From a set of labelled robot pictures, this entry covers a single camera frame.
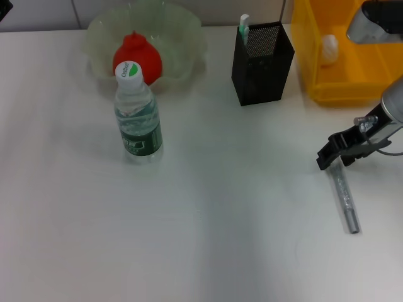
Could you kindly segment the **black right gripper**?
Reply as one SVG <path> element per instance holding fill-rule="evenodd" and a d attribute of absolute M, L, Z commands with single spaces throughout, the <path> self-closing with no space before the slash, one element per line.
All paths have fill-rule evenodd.
<path fill-rule="evenodd" d="M 394 121 L 379 104 L 366 116 L 355 118 L 355 125 L 351 128 L 332 134 L 317 153 L 317 165 L 320 170 L 326 170 L 342 151 L 341 159 L 345 167 L 374 152 L 401 156 L 402 152 L 384 151 L 391 144 L 390 137 L 401 129 L 402 123 Z"/>

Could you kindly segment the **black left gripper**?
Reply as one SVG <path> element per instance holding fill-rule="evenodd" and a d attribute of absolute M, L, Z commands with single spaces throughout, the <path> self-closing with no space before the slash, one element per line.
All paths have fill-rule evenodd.
<path fill-rule="evenodd" d="M 0 21 L 10 12 L 13 8 L 13 4 L 10 0 L 0 0 Z"/>

